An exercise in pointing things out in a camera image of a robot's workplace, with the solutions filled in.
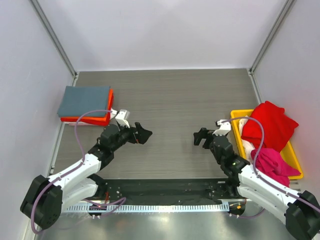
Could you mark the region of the white t shirt in bin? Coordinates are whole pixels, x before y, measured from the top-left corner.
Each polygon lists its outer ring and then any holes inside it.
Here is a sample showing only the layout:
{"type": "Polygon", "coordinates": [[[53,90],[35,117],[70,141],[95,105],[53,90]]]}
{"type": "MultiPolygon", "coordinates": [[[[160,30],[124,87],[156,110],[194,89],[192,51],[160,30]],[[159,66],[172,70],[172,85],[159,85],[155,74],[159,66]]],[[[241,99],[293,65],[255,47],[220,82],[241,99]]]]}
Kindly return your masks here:
{"type": "Polygon", "coordinates": [[[253,158],[251,156],[251,152],[255,149],[255,147],[251,142],[249,142],[245,139],[242,139],[243,128],[244,128],[245,124],[247,123],[247,121],[248,121],[247,118],[241,118],[238,122],[238,129],[239,129],[240,139],[241,139],[242,146],[243,146],[244,153],[245,153],[245,158],[249,162],[253,163],[253,158]]]}

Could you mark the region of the folded grey t shirt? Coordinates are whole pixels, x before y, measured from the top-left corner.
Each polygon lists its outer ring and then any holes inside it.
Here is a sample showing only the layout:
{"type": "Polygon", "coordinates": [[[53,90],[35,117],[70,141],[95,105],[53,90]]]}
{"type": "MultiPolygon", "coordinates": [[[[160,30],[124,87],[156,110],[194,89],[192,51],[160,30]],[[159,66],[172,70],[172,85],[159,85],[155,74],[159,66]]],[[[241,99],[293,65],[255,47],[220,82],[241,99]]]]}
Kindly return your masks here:
{"type": "Polygon", "coordinates": [[[67,86],[57,111],[61,117],[80,117],[96,110],[106,110],[110,86],[67,86]]]}

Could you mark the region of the right aluminium frame post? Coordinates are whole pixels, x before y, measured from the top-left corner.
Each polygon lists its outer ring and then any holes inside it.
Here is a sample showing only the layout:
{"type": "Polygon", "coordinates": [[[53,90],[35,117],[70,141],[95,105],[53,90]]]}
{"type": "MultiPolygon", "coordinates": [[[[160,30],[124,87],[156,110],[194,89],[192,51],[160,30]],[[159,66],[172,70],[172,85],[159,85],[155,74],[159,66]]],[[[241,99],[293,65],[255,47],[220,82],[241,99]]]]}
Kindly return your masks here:
{"type": "Polygon", "coordinates": [[[280,27],[282,26],[283,22],[285,21],[286,17],[290,13],[291,9],[293,8],[296,0],[286,0],[284,5],[282,6],[275,22],[273,23],[266,39],[264,40],[255,60],[253,61],[252,66],[248,69],[248,74],[252,76],[257,69],[258,65],[260,64],[262,58],[264,57],[265,53],[267,52],[268,48],[270,47],[272,41],[276,37],[280,27]]]}

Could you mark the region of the folded orange t shirt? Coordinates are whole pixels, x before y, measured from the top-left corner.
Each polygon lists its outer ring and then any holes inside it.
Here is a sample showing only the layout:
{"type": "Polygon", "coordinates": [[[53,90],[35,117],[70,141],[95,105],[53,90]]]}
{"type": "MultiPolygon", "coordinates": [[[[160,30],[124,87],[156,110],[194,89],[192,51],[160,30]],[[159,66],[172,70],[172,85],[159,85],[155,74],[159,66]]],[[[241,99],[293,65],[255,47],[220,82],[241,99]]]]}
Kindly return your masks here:
{"type": "MultiPolygon", "coordinates": [[[[109,97],[108,97],[108,104],[107,104],[107,110],[111,110],[114,102],[114,91],[111,88],[109,90],[109,97]]],[[[78,125],[96,125],[96,126],[107,126],[111,119],[111,113],[106,112],[104,116],[97,117],[97,116],[84,116],[79,121],[78,125]]],[[[65,124],[74,125],[76,121],[78,120],[78,117],[76,116],[69,116],[69,117],[60,117],[61,122],[64,122],[65,124]]]]}

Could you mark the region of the red t shirt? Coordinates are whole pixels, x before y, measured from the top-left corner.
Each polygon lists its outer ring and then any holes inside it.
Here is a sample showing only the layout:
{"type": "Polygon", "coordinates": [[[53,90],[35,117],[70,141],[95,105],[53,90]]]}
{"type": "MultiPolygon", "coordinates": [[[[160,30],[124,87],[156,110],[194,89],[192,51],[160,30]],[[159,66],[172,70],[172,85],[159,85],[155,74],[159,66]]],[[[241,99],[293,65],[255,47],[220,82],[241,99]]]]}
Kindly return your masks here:
{"type": "MultiPolygon", "coordinates": [[[[250,115],[259,121],[264,130],[263,147],[281,152],[293,136],[299,124],[285,114],[285,109],[265,101],[258,105],[250,115]]],[[[243,127],[242,139],[251,142],[257,149],[262,139],[258,123],[249,119],[243,127]]]]}

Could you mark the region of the yellow plastic bin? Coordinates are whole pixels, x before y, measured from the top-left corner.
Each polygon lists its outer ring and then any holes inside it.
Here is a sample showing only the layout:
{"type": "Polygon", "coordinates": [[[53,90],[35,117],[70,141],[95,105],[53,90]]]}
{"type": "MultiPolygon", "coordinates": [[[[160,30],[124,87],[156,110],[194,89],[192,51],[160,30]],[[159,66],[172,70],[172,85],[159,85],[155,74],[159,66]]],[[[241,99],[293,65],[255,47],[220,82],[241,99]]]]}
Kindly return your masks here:
{"type": "MultiPolygon", "coordinates": [[[[238,117],[250,116],[253,111],[254,111],[253,109],[232,110],[230,112],[230,117],[233,119],[233,118],[238,118],[238,117]]],[[[235,141],[237,144],[237,149],[238,149],[239,155],[243,158],[246,158],[246,153],[245,153],[245,149],[242,144],[241,134],[240,134],[240,130],[239,130],[239,120],[233,120],[231,122],[231,126],[232,126],[232,130],[234,133],[234,138],[235,138],[235,141]]],[[[300,172],[300,174],[298,174],[298,175],[290,176],[289,179],[290,180],[302,179],[304,177],[304,174],[303,174],[302,168],[300,166],[300,163],[296,157],[295,151],[294,151],[290,141],[287,142],[286,146],[280,152],[280,155],[282,156],[282,159],[288,165],[290,165],[292,168],[294,168],[300,172]]]]}

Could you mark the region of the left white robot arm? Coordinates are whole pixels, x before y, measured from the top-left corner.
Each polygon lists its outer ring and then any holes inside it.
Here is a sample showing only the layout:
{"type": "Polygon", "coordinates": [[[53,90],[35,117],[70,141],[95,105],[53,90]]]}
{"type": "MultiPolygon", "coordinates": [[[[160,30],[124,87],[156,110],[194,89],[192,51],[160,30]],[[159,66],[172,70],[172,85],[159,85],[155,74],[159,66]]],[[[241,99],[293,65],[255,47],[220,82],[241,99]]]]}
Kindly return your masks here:
{"type": "Polygon", "coordinates": [[[54,175],[35,177],[20,206],[30,219],[32,231],[39,234],[37,228],[50,228],[62,211],[80,201],[100,198],[106,184],[97,173],[111,163],[120,147],[126,143],[143,145],[152,134],[139,122],[130,127],[110,124],[79,161],[54,175]]]}

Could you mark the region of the left aluminium frame post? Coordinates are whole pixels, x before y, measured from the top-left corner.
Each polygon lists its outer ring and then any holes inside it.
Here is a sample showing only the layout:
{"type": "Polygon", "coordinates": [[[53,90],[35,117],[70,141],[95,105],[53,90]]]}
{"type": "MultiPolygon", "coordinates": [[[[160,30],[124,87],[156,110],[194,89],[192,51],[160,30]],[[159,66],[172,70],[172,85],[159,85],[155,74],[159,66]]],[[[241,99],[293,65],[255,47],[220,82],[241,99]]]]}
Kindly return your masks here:
{"type": "Polygon", "coordinates": [[[43,8],[41,7],[38,0],[29,0],[29,3],[33,7],[36,15],[38,16],[40,22],[42,23],[45,31],[47,32],[49,38],[53,42],[53,45],[57,49],[60,57],[62,58],[63,62],[65,63],[67,69],[71,73],[72,77],[75,78],[77,76],[77,71],[73,67],[69,57],[67,56],[67,53],[65,52],[60,40],[58,39],[58,36],[56,35],[49,19],[47,18],[43,8]]]}

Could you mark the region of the aluminium frame post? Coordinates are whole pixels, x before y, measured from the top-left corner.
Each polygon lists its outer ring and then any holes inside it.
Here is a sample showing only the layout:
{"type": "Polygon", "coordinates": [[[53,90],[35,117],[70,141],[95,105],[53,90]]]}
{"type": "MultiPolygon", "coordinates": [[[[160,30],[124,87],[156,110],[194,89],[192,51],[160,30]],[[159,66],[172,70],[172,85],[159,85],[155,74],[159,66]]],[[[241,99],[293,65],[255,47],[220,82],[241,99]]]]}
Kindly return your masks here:
{"type": "Polygon", "coordinates": [[[65,52],[60,40],[58,39],[58,36],[56,35],[49,19],[47,18],[43,8],[41,7],[38,0],[29,0],[29,3],[33,7],[36,15],[38,16],[40,22],[42,23],[45,31],[47,32],[49,38],[53,42],[53,45],[57,49],[60,57],[62,58],[63,62],[65,63],[67,69],[71,73],[72,77],[75,78],[77,76],[77,71],[73,67],[69,57],[67,56],[67,53],[65,52]]]}
{"type": "Polygon", "coordinates": [[[290,13],[291,9],[293,8],[296,0],[286,0],[284,5],[282,6],[275,22],[273,23],[266,39],[264,40],[255,60],[253,61],[252,66],[248,69],[248,74],[252,76],[257,69],[258,65],[260,64],[262,58],[264,57],[265,53],[267,52],[268,48],[270,47],[272,41],[276,37],[280,27],[282,26],[283,22],[285,21],[286,17],[290,13]]]}

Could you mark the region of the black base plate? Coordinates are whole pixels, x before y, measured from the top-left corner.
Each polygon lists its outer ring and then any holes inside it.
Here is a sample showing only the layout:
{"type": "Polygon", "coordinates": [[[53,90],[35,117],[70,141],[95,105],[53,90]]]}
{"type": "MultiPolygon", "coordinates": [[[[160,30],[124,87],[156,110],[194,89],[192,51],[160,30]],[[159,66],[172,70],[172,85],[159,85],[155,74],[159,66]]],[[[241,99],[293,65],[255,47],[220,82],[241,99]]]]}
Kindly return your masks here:
{"type": "Polygon", "coordinates": [[[242,215],[246,209],[247,201],[225,178],[93,179],[98,181],[98,188],[88,199],[105,204],[123,197],[126,206],[217,206],[231,200],[227,208],[231,213],[242,215]]]}

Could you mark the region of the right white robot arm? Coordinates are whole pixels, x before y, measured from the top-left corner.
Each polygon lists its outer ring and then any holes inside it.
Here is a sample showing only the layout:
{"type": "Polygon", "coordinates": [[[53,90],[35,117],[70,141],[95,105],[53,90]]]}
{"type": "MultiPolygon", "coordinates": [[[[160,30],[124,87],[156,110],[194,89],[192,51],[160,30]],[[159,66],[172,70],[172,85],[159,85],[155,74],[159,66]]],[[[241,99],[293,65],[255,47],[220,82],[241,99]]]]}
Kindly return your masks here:
{"type": "Polygon", "coordinates": [[[201,128],[193,134],[194,145],[204,141],[227,176],[231,192],[250,199],[284,223],[296,240],[312,240],[320,231],[320,204],[309,191],[298,192],[255,169],[236,154],[225,135],[201,128]]]}

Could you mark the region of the magenta t shirt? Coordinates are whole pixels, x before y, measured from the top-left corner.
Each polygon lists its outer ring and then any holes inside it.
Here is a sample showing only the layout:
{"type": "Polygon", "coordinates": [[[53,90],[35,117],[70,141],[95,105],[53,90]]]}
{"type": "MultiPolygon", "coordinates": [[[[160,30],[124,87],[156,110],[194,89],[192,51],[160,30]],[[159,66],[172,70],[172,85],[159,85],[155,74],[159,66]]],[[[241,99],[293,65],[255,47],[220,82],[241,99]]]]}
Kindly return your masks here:
{"type": "Polygon", "coordinates": [[[290,185],[289,177],[301,174],[297,169],[288,165],[280,153],[272,148],[262,148],[259,151],[255,166],[260,172],[286,187],[290,185]]]}

